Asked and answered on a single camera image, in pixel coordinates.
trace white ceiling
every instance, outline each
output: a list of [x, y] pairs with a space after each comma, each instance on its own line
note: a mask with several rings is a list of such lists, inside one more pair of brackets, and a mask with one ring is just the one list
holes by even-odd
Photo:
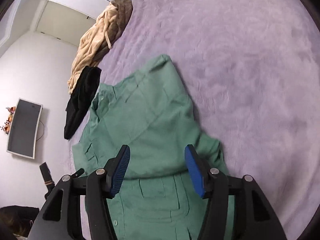
[[78, 47], [80, 38], [95, 22], [87, 15], [49, 1], [36, 30]]

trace shirt pocket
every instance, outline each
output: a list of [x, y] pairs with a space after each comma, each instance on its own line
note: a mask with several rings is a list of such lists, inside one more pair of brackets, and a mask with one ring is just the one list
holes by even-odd
[[189, 212], [181, 176], [137, 179], [133, 182], [136, 217], [141, 221], [170, 223]]

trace green shirt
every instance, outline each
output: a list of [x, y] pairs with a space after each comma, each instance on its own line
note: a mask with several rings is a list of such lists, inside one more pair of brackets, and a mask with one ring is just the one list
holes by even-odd
[[[80, 142], [73, 146], [76, 169], [89, 175], [130, 147], [131, 158], [120, 193], [108, 200], [119, 240], [197, 239], [206, 200], [194, 191], [184, 148], [193, 144], [212, 167], [228, 174], [220, 141], [203, 133], [192, 101], [167, 55], [115, 86], [100, 84]], [[229, 198], [228, 226], [233, 226]]]

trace metal screw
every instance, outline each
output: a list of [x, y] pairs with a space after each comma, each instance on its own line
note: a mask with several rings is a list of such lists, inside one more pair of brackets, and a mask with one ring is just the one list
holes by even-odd
[[64, 176], [62, 177], [62, 181], [64, 181], [64, 182], [68, 181], [69, 179], [70, 179], [70, 176], [69, 176], [69, 175], [64, 175]]
[[217, 168], [211, 168], [210, 172], [211, 174], [217, 175], [219, 173], [219, 170]]
[[96, 170], [97, 175], [102, 175], [104, 172], [105, 172], [105, 170], [103, 168]]
[[247, 182], [253, 181], [253, 177], [251, 177], [250, 175], [245, 175], [245, 176], [244, 176], [244, 179], [245, 179], [245, 181], [247, 181]]

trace person's hair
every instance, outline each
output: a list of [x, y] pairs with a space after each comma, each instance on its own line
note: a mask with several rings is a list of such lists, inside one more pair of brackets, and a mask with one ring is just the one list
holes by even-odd
[[14, 217], [10, 216], [9, 214], [0, 212], [0, 220], [9, 228], [9, 230], [13, 234], [17, 236], [23, 236], [26, 231], [22, 224], [19, 221], [16, 221]]

